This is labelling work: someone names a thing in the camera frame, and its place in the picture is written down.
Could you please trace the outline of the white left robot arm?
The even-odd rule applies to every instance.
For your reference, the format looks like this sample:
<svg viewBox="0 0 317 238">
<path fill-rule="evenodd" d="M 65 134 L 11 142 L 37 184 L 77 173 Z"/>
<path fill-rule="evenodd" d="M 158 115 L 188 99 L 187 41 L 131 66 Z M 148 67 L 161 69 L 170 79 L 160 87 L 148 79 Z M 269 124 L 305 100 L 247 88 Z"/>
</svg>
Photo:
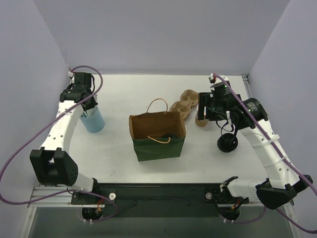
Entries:
<svg viewBox="0 0 317 238">
<path fill-rule="evenodd" d="M 69 155 L 69 147 L 79 120 L 90 133 L 97 133 L 105 126 L 94 92 L 92 74 L 73 73 L 72 83 L 59 97 L 56 122 L 41 147 L 30 153 L 39 183 L 82 190 L 83 198 L 90 204 L 99 201 L 101 192 L 94 187 L 96 181 L 93 178 L 79 172 L 77 164 Z"/>
</svg>

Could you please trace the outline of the green paper bag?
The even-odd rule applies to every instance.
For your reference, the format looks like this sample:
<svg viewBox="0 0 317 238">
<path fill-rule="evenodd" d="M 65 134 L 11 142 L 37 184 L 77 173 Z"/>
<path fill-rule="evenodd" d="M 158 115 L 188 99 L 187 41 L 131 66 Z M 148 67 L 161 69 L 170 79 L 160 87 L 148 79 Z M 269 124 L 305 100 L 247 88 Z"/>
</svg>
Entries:
<svg viewBox="0 0 317 238">
<path fill-rule="evenodd" d="M 179 112 L 165 111 L 129 116 L 129 132 L 138 162 L 180 157 L 186 129 Z M 167 133 L 177 138 L 162 138 Z"/>
</svg>

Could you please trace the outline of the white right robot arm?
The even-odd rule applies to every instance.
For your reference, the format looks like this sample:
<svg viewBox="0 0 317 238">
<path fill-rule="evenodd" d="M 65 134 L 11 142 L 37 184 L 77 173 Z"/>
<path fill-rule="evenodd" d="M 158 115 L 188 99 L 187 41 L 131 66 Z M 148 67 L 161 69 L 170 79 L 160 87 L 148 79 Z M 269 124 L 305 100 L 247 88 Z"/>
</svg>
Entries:
<svg viewBox="0 0 317 238">
<path fill-rule="evenodd" d="M 309 175 L 300 177 L 271 128 L 267 113 L 255 98 L 241 101 L 228 84 L 218 83 L 211 92 L 198 94 L 197 120 L 225 120 L 234 132 L 248 140 L 266 173 L 264 181 L 231 177 L 220 188 L 220 198 L 231 202 L 236 197 L 258 199 L 265 207 L 275 210 L 288 203 L 313 182 Z"/>
</svg>

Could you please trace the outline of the black plastic cup lid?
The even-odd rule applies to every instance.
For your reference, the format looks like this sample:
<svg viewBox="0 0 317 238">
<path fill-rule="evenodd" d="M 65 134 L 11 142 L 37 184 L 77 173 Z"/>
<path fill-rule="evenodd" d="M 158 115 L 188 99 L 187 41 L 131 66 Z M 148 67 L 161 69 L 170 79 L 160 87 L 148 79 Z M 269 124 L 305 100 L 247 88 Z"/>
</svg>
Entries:
<svg viewBox="0 0 317 238">
<path fill-rule="evenodd" d="M 165 135 L 163 135 L 162 136 L 162 138 L 177 138 L 178 136 L 177 136 L 177 134 L 175 134 L 175 133 L 167 133 L 167 134 L 165 134 Z"/>
</svg>

